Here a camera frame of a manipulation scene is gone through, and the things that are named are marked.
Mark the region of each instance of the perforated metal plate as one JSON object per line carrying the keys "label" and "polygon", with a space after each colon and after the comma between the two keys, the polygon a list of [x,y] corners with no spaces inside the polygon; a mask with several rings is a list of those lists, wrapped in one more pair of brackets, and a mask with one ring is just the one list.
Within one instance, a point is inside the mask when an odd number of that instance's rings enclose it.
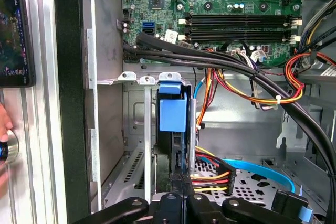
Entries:
{"label": "perforated metal plate", "polygon": [[[196,162],[195,171],[200,176],[216,176],[216,167],[210,163]],[[222,205],[223,201],[231,197],[239,197],[252,203],[271,209],[271,205],[277,189],[285,189],[273,180],[259,176],[245,170],[237,170],[235,187],[230,196],[225,195],[224,191],[211,191],[216,202]]]}

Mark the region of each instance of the screw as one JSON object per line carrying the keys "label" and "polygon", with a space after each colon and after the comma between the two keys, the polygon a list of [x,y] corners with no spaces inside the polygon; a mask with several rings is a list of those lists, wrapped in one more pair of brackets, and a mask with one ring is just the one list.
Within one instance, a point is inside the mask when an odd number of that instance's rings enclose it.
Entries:
{"label": "screw", "polygon": [[201,200],[201,199],[202,199],[202,196],[199,195],[199,194],[195,194],[195,195],[194,195],[194,199]]}
{"label": "screw", "polygon": [[293,5],[293,10],[299,10],[300,9],[300,5],[296,4],[296,5]]}
{"label": "screw", "polygon": [[132,205],[134,205],[134,206],[139,206],[139,205],[142,205],[142,203],[136,199],[136,200],[132,203]]}
{"label": "screw", "polygon": [[183,10],[183,5],[182,4],[178,4],[176,7],[178,10]]}
{"label": "screw", "polygon": [[232,206],[234,206],[234,207],[239,206],[239,202],[236,201],[236,200],[230,200],[229,203],[230,203],[230,205],[232,205]]}
{"label": "screw", "polygon": [[167,199],[176,199],[176,197],[175,197],[174,195],[172,195],[172,194],[169,194],[169,195],[167,196]]}

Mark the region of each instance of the sata port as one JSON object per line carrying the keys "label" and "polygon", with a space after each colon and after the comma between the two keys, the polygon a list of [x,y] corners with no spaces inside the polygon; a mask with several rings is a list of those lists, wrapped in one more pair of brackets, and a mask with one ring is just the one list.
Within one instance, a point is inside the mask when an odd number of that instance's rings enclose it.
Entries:
{"label": "sata port", "polygon": [[151,21],[151,22],[142,22],[142,27],[155,27],[155,22]]}
{"label": "sata port", "polygon": [[146,34],[154,34],[154,28],[143,28],[142,31]]}

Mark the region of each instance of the chipset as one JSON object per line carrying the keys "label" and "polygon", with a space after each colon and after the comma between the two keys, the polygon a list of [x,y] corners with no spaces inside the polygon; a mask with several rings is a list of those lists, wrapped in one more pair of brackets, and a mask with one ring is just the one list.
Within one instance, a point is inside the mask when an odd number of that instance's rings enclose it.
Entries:
{"label": "chipset", "polygon": [[149,0],[150,10],[162,10],[164,9],[164,0]]}

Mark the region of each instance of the green circuit board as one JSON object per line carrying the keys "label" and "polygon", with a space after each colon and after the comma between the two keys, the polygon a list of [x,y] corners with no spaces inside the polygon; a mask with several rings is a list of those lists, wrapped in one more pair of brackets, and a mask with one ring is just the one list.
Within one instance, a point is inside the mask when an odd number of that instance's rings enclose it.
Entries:
{"label": "green circuit board", "polygon": [[[211,2],[211,10],[205,10],[204,4]],[[232,9],[235,4],[244,4],[244,9],[239,13]],[[260,10],[261,3],[267,4],[267,10]],[[166,30],[178,31],[183,34],[183,25],[179,25],[179,19],[184,18],[184,12],[191,14],[258,14],[258,15],[293,15],[300,16],[301,0],[161,0],[160,3],[154,3],[153,0],[123,0],[123,9],[130,12],[130,33],[124,34],[123,39],[129,45],[135,45],[136,36],[142,31],[143,22],[155,22],[155,35],[164,37]],[[200,44],[199,48],[217,47],[222,44]],[[267,45],[267,60],[264,62],[268,65],[274,65],[285,60],[290,55],[290,45],[288,42],[283,43],[248,43],[256,48]],[[240,47],[239,44],[229,47],[235,49]],[[127,59],[128,62],[139,62],[138,60]],[[140,59],[140,63],[157,63],[149,60]]]}

